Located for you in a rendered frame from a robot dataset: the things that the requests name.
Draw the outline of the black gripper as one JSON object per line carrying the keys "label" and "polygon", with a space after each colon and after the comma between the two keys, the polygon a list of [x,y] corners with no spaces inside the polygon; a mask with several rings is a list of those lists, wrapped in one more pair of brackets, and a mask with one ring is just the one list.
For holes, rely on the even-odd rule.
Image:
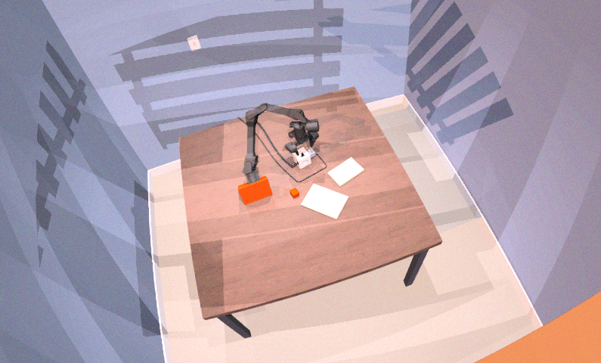
{"label": "black gripper", "polygon": [[[307,133],[308,133],[308,134],[307,134]],[[297,142],[295,142],[295,143],[292,143],[292,142],[289,142],[289,143],[287,143],[287,144],[285,145],[285,146],[286,146],[286,149],[287,149],[287,150],[288,150],[290,153],[296,153],[297,155],[299,155],[299,152],[298,152],[298,150],[297,150],[297,146],[299,146],[300,144],[304,143],[304,142],[305,142],[305,141],[307,141],[308,139],[309,139],[309,141],[310,141],[310,145],[311,145],[311,147],[313,147],[313,145],[314,145],[314,143],[315,143],[316,139],[318,139],[318,137],[319,137],[319,134],[318,134],[317,132],[307,132],[307,133],[305,132],[303,135],[296,135],[296,134],[294,133],[294,134],[296,135],[296,140],[297,140]]]}

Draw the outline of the black cable with grey plug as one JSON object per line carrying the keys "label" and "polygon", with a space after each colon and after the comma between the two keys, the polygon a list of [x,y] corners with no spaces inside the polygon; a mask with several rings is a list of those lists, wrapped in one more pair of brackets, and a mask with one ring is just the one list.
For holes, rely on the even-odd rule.
{"label": "black cable with grey plug", "polygon": [[[263,142],[262,142],[262,144],[263,144]],[[263,144],[263,145],[264,145],[264,144]],[[265,146],[265,145],[264,145],[264,147],[266,148],[266,146]],[[266,148],[266,150],[268,151],[268,149],[267,149],[267,148]],[[268,152],[269,152],[269,151],[268,151]],[[316,155],[315,151],[314,151],[312,148],[311,148],[311,149],[309,149],[309,150],[307,150],[307,152],[310,154],[310,157],[311,157],[311,158],[312,158],[313,156],[315,156],[315,155]],[[270,153],[270,152],[269,152],[269,153]],[[273,158],[273,157],[272,157],[272,158]],[[273,159],[276,161],[276,159],[275,159],[275,158],[273,158]],[[322,160],[322,159],[321,159],[321,160]],[[323,160],[322,160],[322,161],[323,161]],[[324,162],[324,161],[323,161],[323,162]],[[284,169],[284,168],[283,168],[283,167],[282,167],[282,166],[281,166],[281,165],[280,165],[280,164],[279,164],[277,161],[276,161],[276,163],[277,163],[277,164],[278,164],[278,165],[279,165],[279,166],[280,166],[280,167],[281,167],[281,168],[282,168],[282,169],[283,169],[283,170],[284,170],[284,171],[285,171],[285,172],[286,172],[286,173],[287,173],[287,174],[288,174],[290,177],[292,177],[292,176],[291,176],[291,175],[290,175],[290,174],[289,174],[289,173],[288,173],[288,172],[287,172],[287,171],[286,171],[286,170],[285,170],[285,169]],[[326,165],[326,167],[324,167],[323,169],[327,168],[327,164],[326,164],[325,162],[324,162],[324,164]],[[323,169],[321,169],[321,170],[323,170]],[[317,171],[316,173],[320,172],[321,170]],[[314,173],[314,174],[316,174],[316,173]],[[314,174],[312,174],[312,175],[314,175]],[[309,177],[311,177],[312,175],[310,175]],[[307,178],[309,178],[309,177],[307,177]],[[292,178],[294,179],[294,177],[292,177]],[[297,180],[295,180],[295,179],[294,179],[294,180],[295,180],[296,182],[302,182],[302,181],[304,181],[304,180],[305,180],[305,179],[307,179],[307,178],[304,178],[304,179],[303,179],[303,180],[301,180],[301,181],[297,181]]]}

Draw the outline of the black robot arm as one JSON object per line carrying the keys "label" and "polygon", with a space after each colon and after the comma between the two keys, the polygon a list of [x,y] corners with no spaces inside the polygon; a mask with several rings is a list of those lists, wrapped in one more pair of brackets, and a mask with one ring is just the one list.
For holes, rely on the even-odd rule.
{"label": "black robot arm", "polygon": [[[249,185],[259,181],[259,175],[255,171],[258,162],[256,155],[256,123],[258,116],[265,111],[286,115],[294,120],[300,120],[290,123],[290,128],[294,128],[288,135],[293,138],[296,135],[303,135],[305,130],[308,132],[319,132],[318,119],[308,119],[302,110],[287,109],[273,104],[261,104],[254,110],[249,110],[245,113],[247,124],[247,153],[244,160],[243,174],[246,175]],[[295,134],[296,135],[295,135]]]}

